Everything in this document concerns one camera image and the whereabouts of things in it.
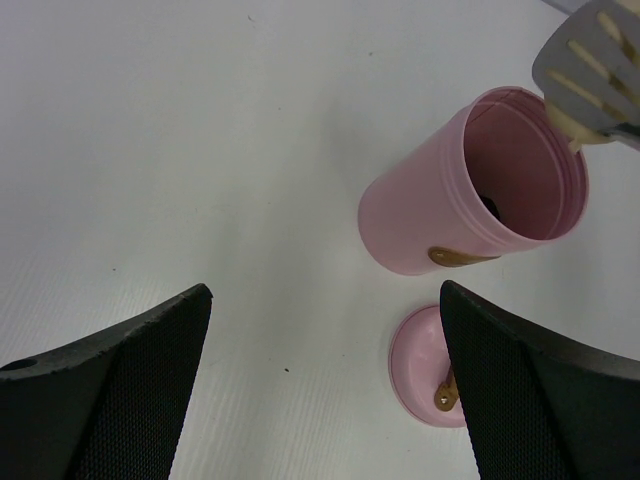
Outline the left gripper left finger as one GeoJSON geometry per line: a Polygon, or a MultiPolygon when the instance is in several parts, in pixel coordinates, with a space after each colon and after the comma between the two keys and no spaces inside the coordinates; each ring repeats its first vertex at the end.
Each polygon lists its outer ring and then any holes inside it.
{"type": "Polygon", "coordinates": [[[197,284],[1,369],[4,479],[166,479],[213,295],[197,284]]]}

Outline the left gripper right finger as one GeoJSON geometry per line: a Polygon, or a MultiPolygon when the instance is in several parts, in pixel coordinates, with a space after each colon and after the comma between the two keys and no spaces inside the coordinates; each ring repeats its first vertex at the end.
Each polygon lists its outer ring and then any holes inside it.
{"type": "Polygon", "coordinates": [[[441,323],[483,479],[636,479],[639,363],[451,280],[441,323]]]}

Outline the pink lunch box lid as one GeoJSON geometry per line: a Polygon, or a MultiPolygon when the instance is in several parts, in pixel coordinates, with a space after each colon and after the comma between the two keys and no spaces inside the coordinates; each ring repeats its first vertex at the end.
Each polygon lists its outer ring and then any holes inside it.
{"type": "Polygon", "coordinates": [[[389,346],[388,372],[402,407],[416,420],[437,428],[462,428],[464,412],[437,305],[409,314],[389,346]]]}

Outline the pink cylindrical lunch box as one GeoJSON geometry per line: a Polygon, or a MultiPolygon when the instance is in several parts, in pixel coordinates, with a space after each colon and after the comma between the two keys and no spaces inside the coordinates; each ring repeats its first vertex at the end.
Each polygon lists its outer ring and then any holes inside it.
{"type": "Polygon", "coordinates": [[[490,90],[367,187],[363,244],[386,269],[423,275],[554,243],[579,224],[589,197],[586,161],[569,144],[540,97],[490,90]]]}

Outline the black white sushi piece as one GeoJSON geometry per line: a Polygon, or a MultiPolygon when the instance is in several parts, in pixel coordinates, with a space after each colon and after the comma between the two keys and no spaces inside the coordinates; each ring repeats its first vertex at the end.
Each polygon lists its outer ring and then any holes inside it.
{"type": "Polygon", "coordinates": [[[493,200],[491,200],[490,198],[485,197],[485,196],[481,196],[480,199],[481,199],[484,207],[493,215],[493,217],[495,219],[497,219],[498,221],[500,221],[501,220],[501,216],[500,216],[499,210],[498,210],[495,202],[493,200]]]}

